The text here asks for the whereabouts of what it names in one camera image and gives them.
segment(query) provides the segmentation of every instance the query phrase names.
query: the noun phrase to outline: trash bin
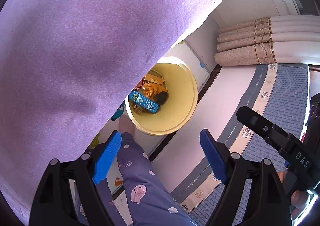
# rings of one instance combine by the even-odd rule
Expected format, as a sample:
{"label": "trash bin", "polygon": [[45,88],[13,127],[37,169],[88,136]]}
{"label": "trash bin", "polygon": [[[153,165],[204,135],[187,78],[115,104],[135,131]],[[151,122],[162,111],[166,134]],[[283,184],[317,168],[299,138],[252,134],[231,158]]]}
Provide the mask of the trash bin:
{"label": "trash bin", "polygon": [[176,57],[162,57],[152,69],[164,78],[167,101],[155,114],[135,113],[128,97],[125,106],[137,129],[149,135],[166,135],[177,131],[192,116],[198,100],[197,84],[189,67]]}

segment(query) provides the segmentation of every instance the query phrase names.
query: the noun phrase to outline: flower pattern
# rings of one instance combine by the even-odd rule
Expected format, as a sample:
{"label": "flower pattern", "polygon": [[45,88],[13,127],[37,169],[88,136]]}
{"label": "flower pattern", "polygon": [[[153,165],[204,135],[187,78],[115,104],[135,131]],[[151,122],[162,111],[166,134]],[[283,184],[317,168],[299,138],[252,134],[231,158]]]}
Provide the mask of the flower pattern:
{"label": "flower pattern", "polygon": [[261,98],[266,98],[266,97],[268,97],[269,96],[269,93],[267,93],[267,92],[263,92],[263,93],[261,93]]}
{"label": "flower pattern", "polygon": [[188,207],[186,205],[181,205],[181,208],[186,212],[188,211]]}
{"label": "flower pattern", "polygon": [[244,136],[245,138],[251,136],[251,130],[246,128],[242,131],[242,136]]}
{"label": "flower pattern", "polygon": [[203,196],[203,191],[199,190],[196,192],[196,197],[201,198]]}

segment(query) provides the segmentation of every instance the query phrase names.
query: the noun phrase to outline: purple blanket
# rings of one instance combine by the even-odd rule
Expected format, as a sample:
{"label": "purple blanket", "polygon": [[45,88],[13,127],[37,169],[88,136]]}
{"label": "purple blanket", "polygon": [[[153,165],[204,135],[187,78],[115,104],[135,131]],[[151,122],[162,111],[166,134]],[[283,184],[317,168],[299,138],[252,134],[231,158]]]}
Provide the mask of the purple blanket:
{"label": "purple blanket", "polygon": [[220,2],[6,2],[0,189],[25,224],[48,162],[79,157],[141,77]]}

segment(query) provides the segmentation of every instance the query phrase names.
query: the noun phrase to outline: polka dot pajama pants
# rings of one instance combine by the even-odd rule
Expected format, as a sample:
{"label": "polka dot pajama pants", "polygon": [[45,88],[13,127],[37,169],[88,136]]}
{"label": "polka dot pajama pants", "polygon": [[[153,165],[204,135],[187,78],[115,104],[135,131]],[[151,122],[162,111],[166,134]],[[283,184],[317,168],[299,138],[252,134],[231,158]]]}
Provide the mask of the polka dot pajama pants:
{"label": "polka dot pajama pants", "polygon": [[[171,194],[165,189],[153,171],[146,153],[131,134],[123,133],[121,148],[117,154],[120,173],[134,226],[198,226]],[[101,199],[111,199],[107,185],[97,185]],[[125,222],[114,205],[104,202],[116,226]]]}

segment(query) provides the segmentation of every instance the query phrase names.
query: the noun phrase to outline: wall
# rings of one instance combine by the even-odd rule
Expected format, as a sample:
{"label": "wall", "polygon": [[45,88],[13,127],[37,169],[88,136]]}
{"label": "wall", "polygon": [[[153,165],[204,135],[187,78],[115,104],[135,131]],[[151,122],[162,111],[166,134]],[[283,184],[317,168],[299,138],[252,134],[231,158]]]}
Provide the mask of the wall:
{"label": "wall", "polygon": [[214,54],[217,52],[218,29],[219,27],[211,13],[205,22],[185,39],[186,44],[199,60],[204,63],[209,73],[216,66]]}
{"label": "wall", "polygon": [[310,89],[309,89],[309,101],[312,96],[320,92],[320,71],[310,70]]}
{"label": "wall", "polygon": [[175,47],[167,51],[164,56],[174,56],[184,61],[196,79],[198,91],[202,89],[210,76],[210,72],[203,67],[201,61],[198,59],[199,57],[194,54],[186,43],[177,44]]}
{"label": "wall", "polygon": [[314,0],[299,0],[301,5],[303,6],[302,9],[300,9],[300,13],[302,15],[320,15],[320,12],[317,9],[316,3]]}

